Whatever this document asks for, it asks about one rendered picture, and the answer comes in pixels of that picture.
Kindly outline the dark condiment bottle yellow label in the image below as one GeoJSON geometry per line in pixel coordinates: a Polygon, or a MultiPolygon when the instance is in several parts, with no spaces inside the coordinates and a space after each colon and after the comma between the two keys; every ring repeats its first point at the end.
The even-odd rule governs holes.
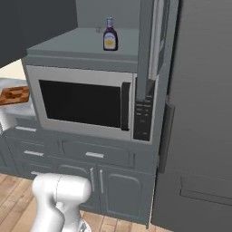
{"type": "Polygon", "coordinates": [[[113,28],[113,19],[108,17],[107,28],[103,34],[103,50],[104,51],[117,51],[118,50],[118,35],[113,28]]]}

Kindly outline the grey open wall cabinet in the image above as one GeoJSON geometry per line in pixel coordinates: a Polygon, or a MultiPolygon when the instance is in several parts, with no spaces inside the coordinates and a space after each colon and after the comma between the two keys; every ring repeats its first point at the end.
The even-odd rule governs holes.
{"type": "MultiPolygon", "coordinates": [[[[35,66],[137,73],[141,0],[76,0],[78,26],[32,46],[24,63],[35,66]],[[107,18],[113,19],[118,50],[103,50],[107,18]]],[[[164,62],[169,15],[178,0],[164,0],[158,70],[164,62]]]]}

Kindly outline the grey wall cabinet door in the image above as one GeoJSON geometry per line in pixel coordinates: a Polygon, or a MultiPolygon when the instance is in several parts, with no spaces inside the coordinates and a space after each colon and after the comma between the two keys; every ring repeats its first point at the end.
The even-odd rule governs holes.
{"type": "Polygon", "coordinates": [[[140,1],[137,99],[144,100],[158,72],[164,0],[140,1]]]}
{"type": "Polygon", "coordinates": [[[0,68],[76,27],[75,0],[0,0],[0,68]]]}

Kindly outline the dark grey fridge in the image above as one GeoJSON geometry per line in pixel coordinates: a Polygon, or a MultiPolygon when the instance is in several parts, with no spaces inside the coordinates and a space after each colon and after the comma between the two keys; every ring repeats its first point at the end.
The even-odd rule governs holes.
{"type": "Polygon", "coordinates": [[[232,232],[232,0],[181,0],[167,103],[175,114],[152,224],[232,232]]]}

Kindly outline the silver microwave oven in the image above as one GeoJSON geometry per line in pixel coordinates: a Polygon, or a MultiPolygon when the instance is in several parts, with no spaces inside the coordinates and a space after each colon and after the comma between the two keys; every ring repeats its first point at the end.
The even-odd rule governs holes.
{"type": "Polygon", "coordinates": [[[137,97],[137,75],[25,66],[41,126],[109,139],[151,142],[154,92],[137,97]],[[121,129],[121,85],[130,83],[129,130],[121,129]]]}

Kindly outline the wooden cutting board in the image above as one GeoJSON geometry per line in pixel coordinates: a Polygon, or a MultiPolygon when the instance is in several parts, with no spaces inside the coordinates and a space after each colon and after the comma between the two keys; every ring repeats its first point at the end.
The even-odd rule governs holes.
{"type": "Polygon", "coordinates": [[[27,86],[4,88],[0,94],[0,106],[28,102],[29,95],[27,86]]]}

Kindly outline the wide grey drawer front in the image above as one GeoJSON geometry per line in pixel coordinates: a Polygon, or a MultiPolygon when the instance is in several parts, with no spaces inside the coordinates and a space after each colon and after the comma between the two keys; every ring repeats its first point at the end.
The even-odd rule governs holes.
{"type": "Polygon", "coordinates": [[[98,162],[127,168],[134,167],[135,155],[133,152],[126,149],[83,143],[74,140],[62,140],[60,142],[60,147],[65,158],[98,162]],[[85,156],[85,153],[88,151],[104,154],[104,158],[100,159],[85,156]]]}

